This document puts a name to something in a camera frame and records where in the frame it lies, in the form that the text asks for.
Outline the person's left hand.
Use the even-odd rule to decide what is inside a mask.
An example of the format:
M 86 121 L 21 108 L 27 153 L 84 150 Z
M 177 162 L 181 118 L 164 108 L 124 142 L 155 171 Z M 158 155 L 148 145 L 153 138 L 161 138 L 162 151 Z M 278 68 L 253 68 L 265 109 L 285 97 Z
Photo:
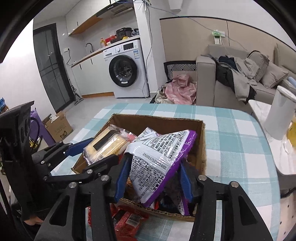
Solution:
M 38 216 L 36 216 L 35 214 L 33 214 L 29 218 L 26 218 L 24 220 L 24 222 L 27 225 L 33 226 L 33 225 L 41 225 L 44 222 L 44 220 L 40 219 Z

